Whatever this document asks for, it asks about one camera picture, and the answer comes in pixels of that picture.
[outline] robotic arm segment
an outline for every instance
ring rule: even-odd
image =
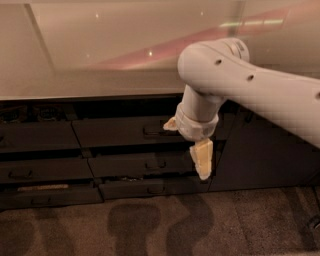
[[[195,43],[182,52],[178,71],[187,86],[175,115],[182,136],[203,149],[200,142],[214,133],[218,111],[230,99],[320,148],[320,81],[248,61],[248,48],[234,38]],[[208,147],[204,154],[211,151]]]

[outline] drawer handle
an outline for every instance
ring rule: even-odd
[[[49,205],[51,204],[51,197],[48,198],[38,198],[38,199],[31,199],[31,205],[41,206],[41,205]]]
[[[173,136],[179,136],[181,137],[181,135],[179,134],[178,131],[158,131],[158,132],[151,132],[151,131],[147,131],[145,127],[143,127],[143,135],[144,136],[153,136],[153,137],[160,137],[160,136],[166,136],[166,137],[173,137]]]
[[[149,166],[148,163],[145,163],[144,166],[148,170],[159,170],[159,169],[166,168],[167,167],[167,163],[165,161],[163,161],[163,164],[158,165],[158,166]]]
[[[148,132],[145,127],[143,127],[143,135],[144,136],[165,136],[166,131],[158,131],[158,132]]]
[[[9,172],[8,174],[9,179],[14,179],[14,180],[29,180],[33,178],[33,173],[32,171],[28,171],[26,174],[14,174],[12,171]]]
[[[163,186],[161,189],[159,189],[159,190],[152,190],[152,189],[150,189],[150,188],[147,189],[148,194],[151,194],[151,195],[163,194],[165,190],[166,190],[166,188],[165,188],[164,186]]]

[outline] drawer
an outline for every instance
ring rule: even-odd
[[[24,183],[92,178],[85,159],[0,162],[0,183]]]
[[[178,132],[163,130],[170,116],[107,118],[74,121],[82,147],[183,142]]]
[[[113,199],[207,192],[209,184],[210,180],[201,182],[198,177],[183,177],[110,181],[99,185],[99,189],[104,199]]]
[[[101,156],[89,159],[95,177],[159,175],[191,172],[189,152],[157,152]]]
[[[71,122],[0,125],[0,153],[79,148]]]
[[[98,188],[88,185],[67,189],[0,193],[1,210],[101,203],[102,201]]]
[[[320,151],[269,121],[247,113],[227,140],[210,191],[311,185],[320,170]]]

